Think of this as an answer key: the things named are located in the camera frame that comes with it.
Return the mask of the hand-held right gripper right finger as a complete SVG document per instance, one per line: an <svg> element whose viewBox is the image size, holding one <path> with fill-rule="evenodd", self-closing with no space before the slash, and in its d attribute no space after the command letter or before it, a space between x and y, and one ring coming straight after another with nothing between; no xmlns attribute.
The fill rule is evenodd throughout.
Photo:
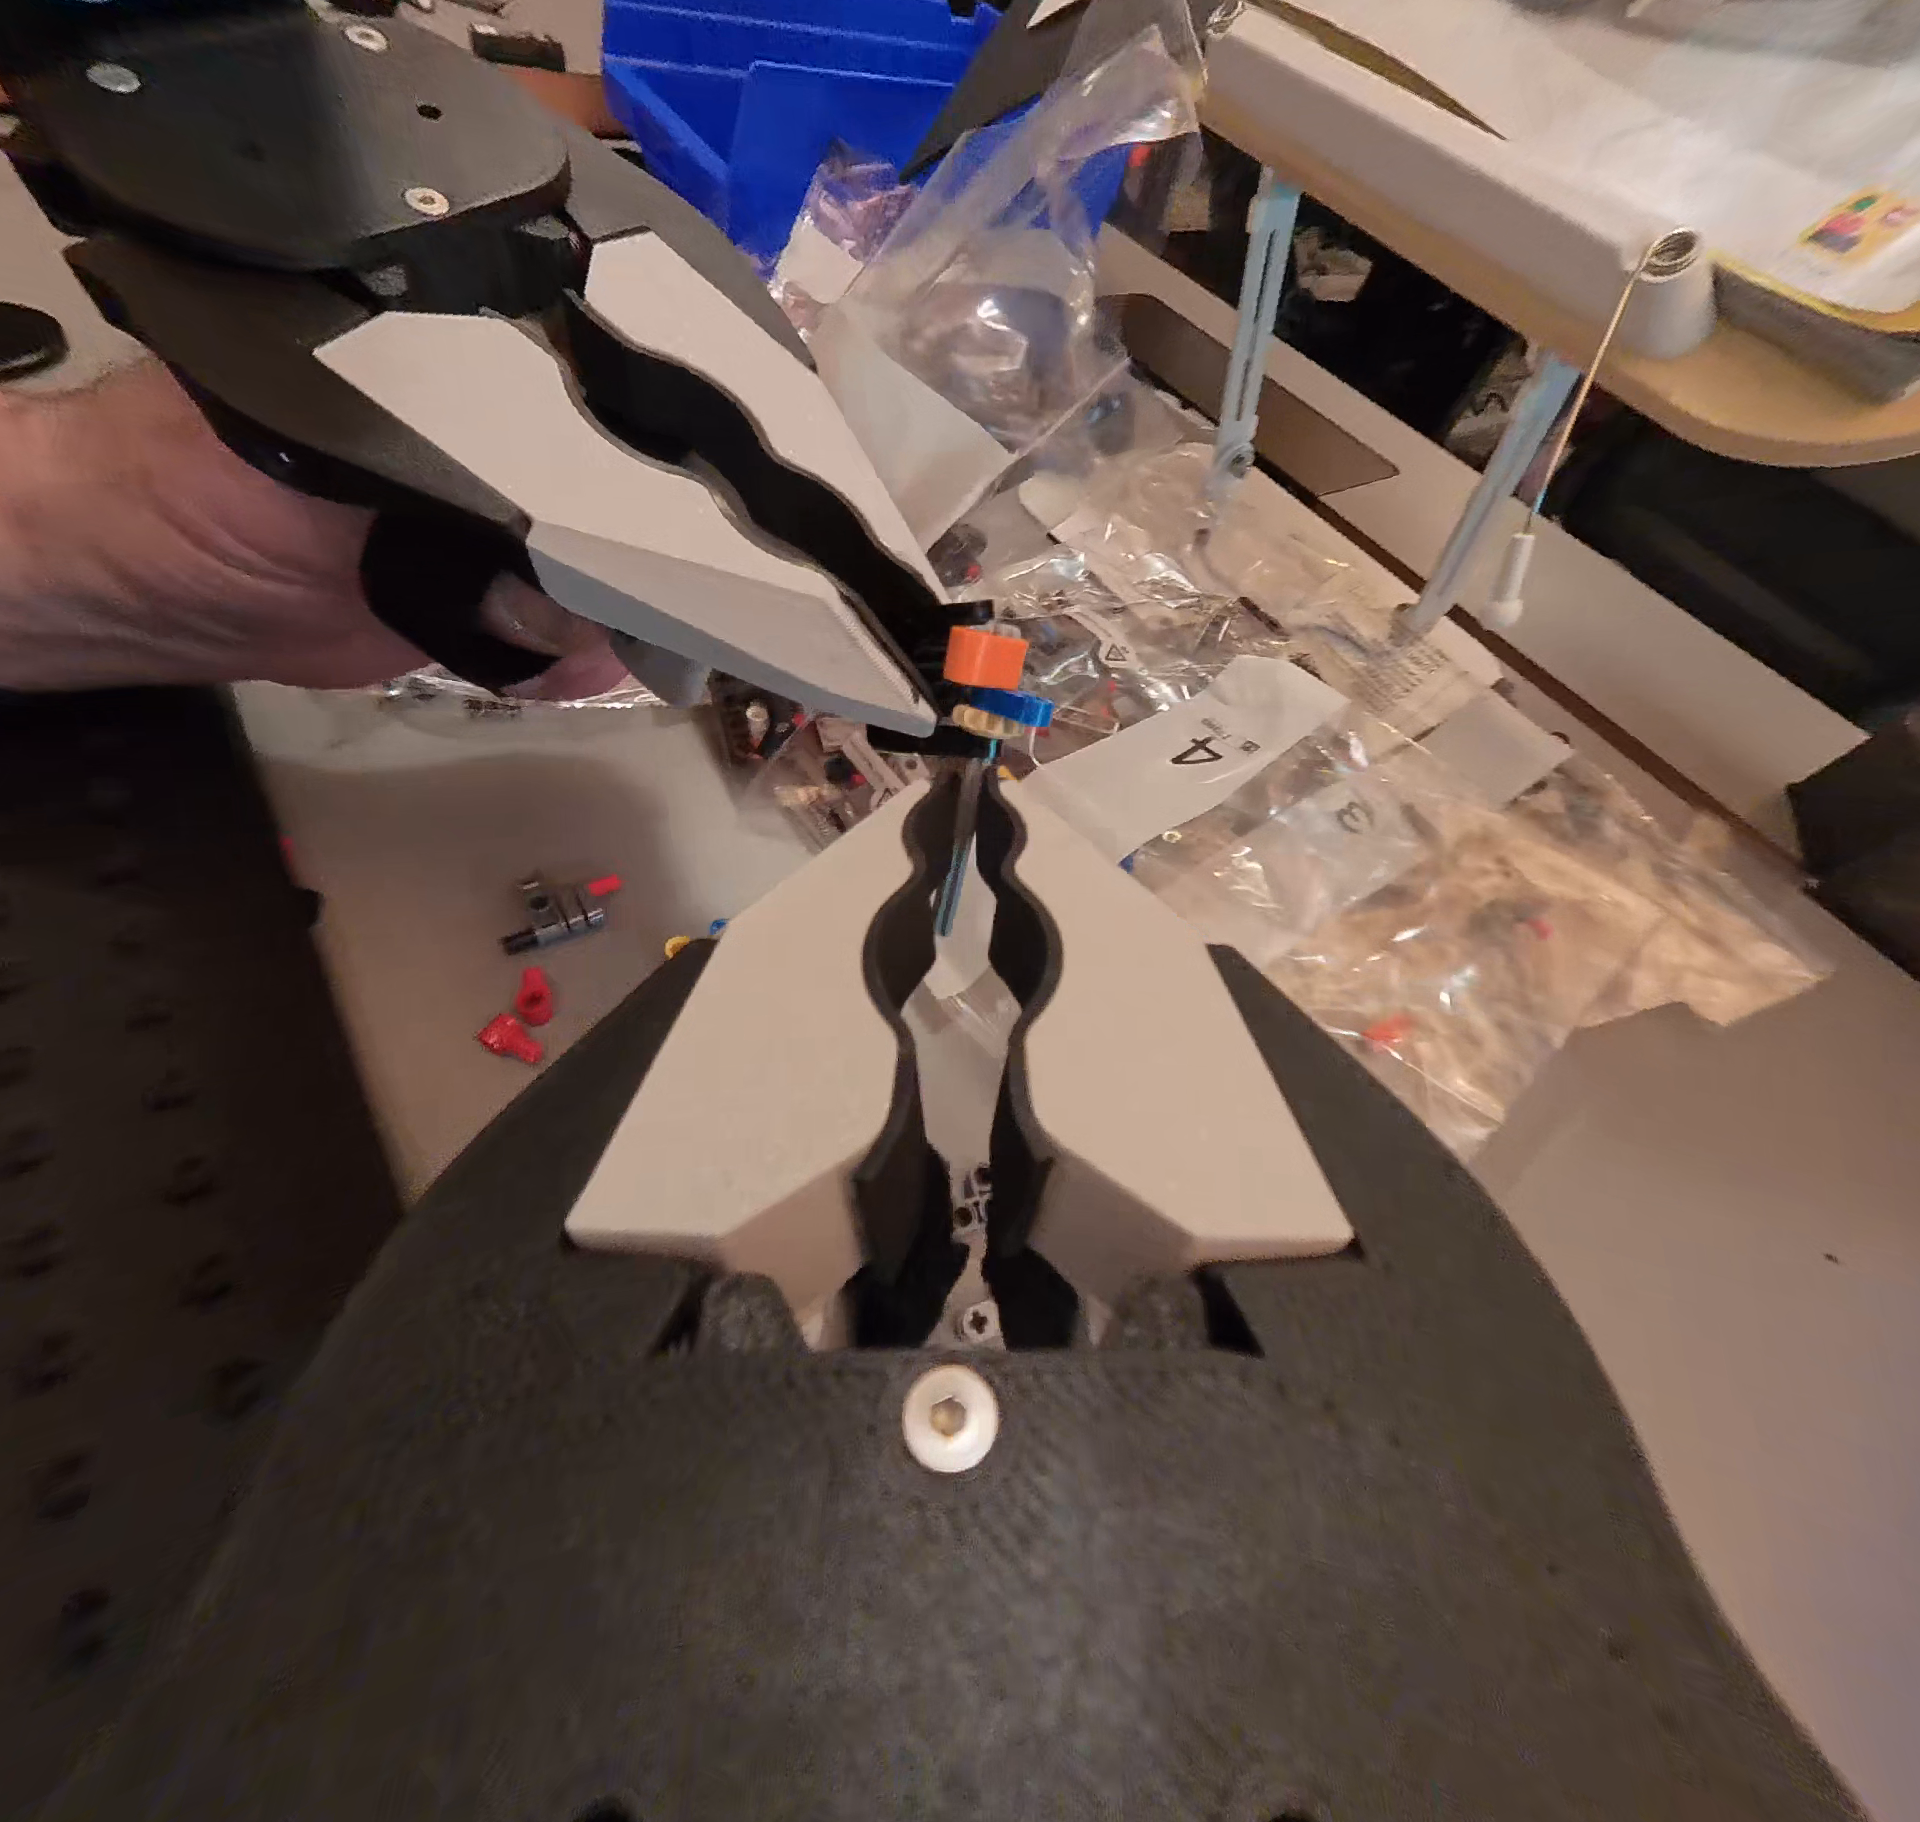
<svg viewBox="0 0 1920 1822"><path fill-rule="evenodd" d="M1024 784L989 780L989 961L1014 1001L994 1261L1320 1259L1354 1228L1207 943Z"/></svg>

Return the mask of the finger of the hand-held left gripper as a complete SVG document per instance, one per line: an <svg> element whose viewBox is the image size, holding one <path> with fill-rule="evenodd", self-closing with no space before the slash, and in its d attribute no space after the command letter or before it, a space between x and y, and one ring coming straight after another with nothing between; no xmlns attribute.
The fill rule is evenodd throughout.
<svg viewBox="0 0 1920 1822"><path fill-rule="evenodd" d="M531 521L535 582L564 609L834 717L914 741L935 727L922 684L819 566L613 441L535 336L386 313L316 361Z"/></svg>
<svg viewBox="0 0 1920 1822"><path fill-rule="evenodd" d="M715 490L754 546L817 570L891 651L943 651L969 621L751 277L734 295L653 230L608 239L564 295L564 346L605 433Z"/></svg>

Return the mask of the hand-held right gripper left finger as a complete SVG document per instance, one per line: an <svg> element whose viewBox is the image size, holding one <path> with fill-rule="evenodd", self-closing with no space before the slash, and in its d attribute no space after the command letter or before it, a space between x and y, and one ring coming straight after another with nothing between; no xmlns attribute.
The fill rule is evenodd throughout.
<svg viewBox="0 0 1920 1822"><path fill-rule="evenodd" d="M949 786L917 784L700 948L691 989L570 1206L585 1253L760 1277L861 1349L949 1301L949 1162L905 1006L935 955Z"/></svg>

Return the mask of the light grey lego axle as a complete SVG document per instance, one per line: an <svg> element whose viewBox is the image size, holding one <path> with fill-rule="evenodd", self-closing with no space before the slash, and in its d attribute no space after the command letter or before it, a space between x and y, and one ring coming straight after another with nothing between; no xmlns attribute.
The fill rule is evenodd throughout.
<svg viewBox="0 0 1920 1822"><path fill-rule="evenodd" d="M960 899L966 893L969 870L972 870L979 804L983 795L983 780L989 777L992 767L994 767L994 751L989 751L987 756L969 758L959 765L956 794L953 794L953 818L951 818L951 857L949 857L949 869L945 869L941 893L935 899L935 937L938 940L949 940L959 920Z"/></svg>

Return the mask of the black lego gear frame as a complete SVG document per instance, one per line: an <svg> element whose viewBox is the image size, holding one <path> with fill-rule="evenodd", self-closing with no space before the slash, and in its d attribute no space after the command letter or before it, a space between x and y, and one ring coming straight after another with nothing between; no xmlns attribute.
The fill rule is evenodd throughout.
<svg viewBox="0 0 1920 1822"><path fill-rule="evenodd" d="M910 741L915 753L977 758L1052 727L1053 703L1024 684L1027 639L989 605L938 605L910 621L904 648L935 709L933 730Z"/></svg>

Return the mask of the grey lego connector assembly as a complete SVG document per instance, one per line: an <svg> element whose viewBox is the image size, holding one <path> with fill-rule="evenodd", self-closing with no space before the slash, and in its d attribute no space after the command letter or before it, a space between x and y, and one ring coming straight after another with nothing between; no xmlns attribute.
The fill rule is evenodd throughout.
<svg viewBox="0 0 1920 1822"><path fill-rule="evenodd" d="M566 887L546 875L527 875L516 887L521 922L497 940L497 946L512 960L584 940L605 927L608 902L620 889L618 874L592 875Z"/></svg>

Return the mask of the person's left hand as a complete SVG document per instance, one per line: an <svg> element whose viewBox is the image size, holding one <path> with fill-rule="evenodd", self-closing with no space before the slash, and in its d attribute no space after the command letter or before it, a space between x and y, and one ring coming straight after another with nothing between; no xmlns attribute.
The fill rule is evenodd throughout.
<svg viewBox="0 0 1920 1822"><path fill-rule="evenodd" d="M4 396L3 688L408 677L427 658L366 607L369 527L237 458L156 363Z"/></svg>

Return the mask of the blue plastic bin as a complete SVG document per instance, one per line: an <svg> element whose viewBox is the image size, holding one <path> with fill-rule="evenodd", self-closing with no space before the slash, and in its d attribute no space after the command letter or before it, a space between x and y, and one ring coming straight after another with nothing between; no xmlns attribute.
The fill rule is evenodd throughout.
<svg viewBox="0 0 1920 1822"><path fill-rule="evenodd" d="M995 21L945 0L603 0L603 98L642 170L766 263L833 146L904 172Z"/></svg>

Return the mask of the small opened clear bag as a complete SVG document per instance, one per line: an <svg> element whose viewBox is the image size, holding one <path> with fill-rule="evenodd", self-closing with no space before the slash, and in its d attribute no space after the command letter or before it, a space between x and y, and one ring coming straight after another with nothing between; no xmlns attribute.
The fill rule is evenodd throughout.
<svg viewBox="0 0 1920 1822"><path fill-rule="evenodd" d="M813 848L828 848L930 780L920 753L881 751L866 727L815 716L749 680L707 677L707 704L737 800L760 824L784 818Z"/></svg>

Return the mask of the black dimpled mat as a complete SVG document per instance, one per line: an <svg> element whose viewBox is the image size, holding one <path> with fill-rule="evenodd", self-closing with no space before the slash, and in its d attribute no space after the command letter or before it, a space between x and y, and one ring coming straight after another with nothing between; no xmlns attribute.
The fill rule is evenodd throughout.
<svg viewBox="0 0 1920 1822"><path fill-rule="evenodd" d="M3 1818L191 1595L397 1185L232 704L3 707Z"/></svg>

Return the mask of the wooden book stand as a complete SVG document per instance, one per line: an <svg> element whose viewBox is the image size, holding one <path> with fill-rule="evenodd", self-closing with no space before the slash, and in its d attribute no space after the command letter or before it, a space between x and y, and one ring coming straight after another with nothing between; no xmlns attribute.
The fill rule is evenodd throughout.
<svg viewBox="0 0 1920 1822"><path fill-rule="evenodd" d="M1277 282L1291 263L1282 234L1302 199L1569 365L1606 327L1638 255L1674 227L1633 230L1617 205L1577 216L1577 188L1565 178L1521 170L1510 144L1260 9L1209 40L1199 113L1202 131L1260 167L1258 196L1243 209L1253 244L1234 317L1192 279L1149 271L1145 249L1117 239L1102 246L1100 274L1120 298L1158 298L1194 336L1217 341L1216 477L1233 484L1260 458L1265 391L1305 385L1311 410L1357 410L1357 444L1387 444L1397 467L1374 489L1398 502L1384 506L1384 528L1345 509L1334 516L1419 582L1404 618L1412 635L1446 618L1482 631L1507 665L1650 776L1798 859L1789 789L1856 747L1856 727L1547 521L1524 614L1511 631L1491 631L1476 611L1521 516L1502 477L1468 477L1433 444L1392 435L1382 410L1354 391L1336 396L1318 368L1276 341ZM1890 467L1916 451L1915 397L1870 405L1792 351L1719 317L1671 361L1653 358L1650 342L1627 346L1596 387L1689 451L1744 467Z"/></svg>

